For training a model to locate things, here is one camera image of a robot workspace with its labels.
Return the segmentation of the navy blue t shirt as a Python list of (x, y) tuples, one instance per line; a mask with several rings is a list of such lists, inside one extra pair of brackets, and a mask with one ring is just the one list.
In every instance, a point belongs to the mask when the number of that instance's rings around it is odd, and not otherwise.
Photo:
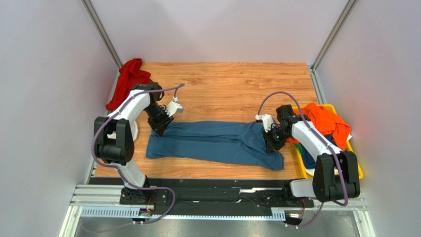
[(309, 151), (304, 147), (303, 144), (300, 144), (301, 146), (301, 158), (303, 160), (303, 164), (304, 167), (306, 169), (314, 169), (316, 166), (316, 161), (314, 160), (314, 158), (311, 156), (311, 154), (309, 153)]

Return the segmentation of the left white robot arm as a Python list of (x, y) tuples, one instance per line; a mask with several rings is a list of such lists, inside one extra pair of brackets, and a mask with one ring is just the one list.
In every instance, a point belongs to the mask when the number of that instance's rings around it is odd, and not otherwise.
[(137, 117), (145, 112), (153, 132), (162, 137), (173, 121), (165, 106), (158, 104), (165, 90), (157, 82), (135, 85), (128, 97), (107, 117), (94, 121), (91, 152), (94, 161), (115, 169), (124, 182), (121, 195), (130, 201), (145, 204), (151, 195), (148, 177), (140, 171), (134, 155), (134, 141), (138, 135)]

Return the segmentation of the aluminium frame rail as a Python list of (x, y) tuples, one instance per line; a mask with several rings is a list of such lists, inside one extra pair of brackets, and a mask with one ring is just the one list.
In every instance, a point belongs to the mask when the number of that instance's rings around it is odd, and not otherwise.
[(120, 204), (117, 178), (94, 178), (77, 185), (62, 225), (62, 237), (373, 237), (375, 231), (362, 198), (345, 207), (275, 207), (270, 216), (185, 216), (156, 207)]

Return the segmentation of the white t shirt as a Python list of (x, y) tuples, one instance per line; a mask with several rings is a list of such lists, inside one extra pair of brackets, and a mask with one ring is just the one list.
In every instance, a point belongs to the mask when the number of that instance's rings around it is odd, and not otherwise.
[[(313, 168), (313, 169), (305, 169), (305, 171), (306, 171), (306, 173), (307, 173), (307, 175), (309, 175), (309, 176), (311, 176), (311, 177), (313, 177), (314, 176), (314, 173), (315, 173), (315, 168)], [(338, 170), (337, 170), (337, 168), (334, 168), (334, 174), (335, 175), (338, 175)]]

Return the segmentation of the red t shirt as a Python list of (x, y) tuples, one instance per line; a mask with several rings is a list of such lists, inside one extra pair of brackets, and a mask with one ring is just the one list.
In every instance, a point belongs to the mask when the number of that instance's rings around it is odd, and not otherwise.
[(110, 102), (105, 106), (107, 111), (117, 109), (125, 99), (127, 99), (131, 89), (136, 84), (148, 84), (152, 82), (151, 74), (141, 70), (143, 60), (134, 58), (127, 61), (119, 69), (119, 77), (117, 79), (116, 88)]

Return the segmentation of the orange t shirt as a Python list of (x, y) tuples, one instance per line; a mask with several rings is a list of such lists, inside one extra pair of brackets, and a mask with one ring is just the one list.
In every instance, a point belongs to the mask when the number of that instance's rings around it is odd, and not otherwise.
[(325, 106), (309, 103), (301, 108), (304, 115), (310, 118), (317, 130), (324, 136), (331, 135), (335, 145), (342, 150), (346, 149), (351, 126), (340, 116)]

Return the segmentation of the teal blue t shirt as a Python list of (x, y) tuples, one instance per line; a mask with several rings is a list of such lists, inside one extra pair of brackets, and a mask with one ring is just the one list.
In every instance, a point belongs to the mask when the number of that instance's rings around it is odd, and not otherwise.
[(280, 152), (266, 152), (263, 126), (256, 122), (172, 122), (162, 137), (152, 132), (146, 158), (193, 158), (283, 170)]

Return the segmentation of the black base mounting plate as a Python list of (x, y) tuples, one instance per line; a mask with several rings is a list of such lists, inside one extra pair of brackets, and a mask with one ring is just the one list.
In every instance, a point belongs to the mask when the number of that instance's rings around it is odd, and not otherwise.
[(170, 215), (185, 216), (270, 216), (271, 209), (312, 208), (308, 198), (288, 199), (285, 180), (169, 179), (150, 178), (151, 187), (174, 190), (135, 191), (122, 188), (120, 204), (156, 207), (163, 214), (175, 199)]

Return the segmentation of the white mesh laundry bag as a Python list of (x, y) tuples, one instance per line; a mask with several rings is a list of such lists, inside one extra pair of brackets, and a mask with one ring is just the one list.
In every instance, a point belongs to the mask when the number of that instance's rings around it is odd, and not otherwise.
[[(131, 127), (130, 128), (131, 128), (131, 133), (132, 133), (133, 141), (136, 141), (137, 138), (138, 138), (138, 126), (137, 126), (137, 122), (134, 121), (131, 124)], [(113, 131), (112, 133), (107, 134), (107, 137), (110, 138), (110, 139), (116, 139), (116, 132)]]

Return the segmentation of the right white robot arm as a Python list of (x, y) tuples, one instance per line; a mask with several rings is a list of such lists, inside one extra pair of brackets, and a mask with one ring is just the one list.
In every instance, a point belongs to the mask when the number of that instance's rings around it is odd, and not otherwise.
[(320, 202), (347, 204), (350, 198), (360, 195), (358, 161), (351, 151), (344, 151), (325, 138), (310, 118), (294, 113), (291, 105), (277, 108), (277, 120), (268, 114), (257, 114), (255, 119), (263, 125), (263, 138), (268, 154), (279, 151), (287, 139), (294, 138), (309, 152), (315, 161), (311, 179), (287, 182), (285, 189), (290, 198), (315, 198)]

